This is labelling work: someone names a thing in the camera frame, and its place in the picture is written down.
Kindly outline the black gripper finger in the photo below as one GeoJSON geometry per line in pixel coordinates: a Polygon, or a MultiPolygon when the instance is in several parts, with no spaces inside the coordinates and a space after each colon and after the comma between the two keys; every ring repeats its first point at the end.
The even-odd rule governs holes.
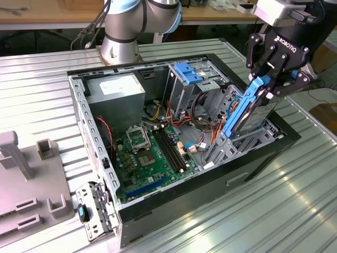
{"type": "Polygon", "coordinates": [[[318,75],[308,71],[292,71],[281,75],[277,80],[271,80],[267,91],[277,98],[303,90],[318,81],[318,75]]]}
{"type": "Polygon", "coordinates": [[[272,69],[268,62],[276,52],[277,45],[266,42],[265,36],[266,34],[253,33],[248,40],[246,67],[250,69],[252,79],[264,76],[272,69]]]}

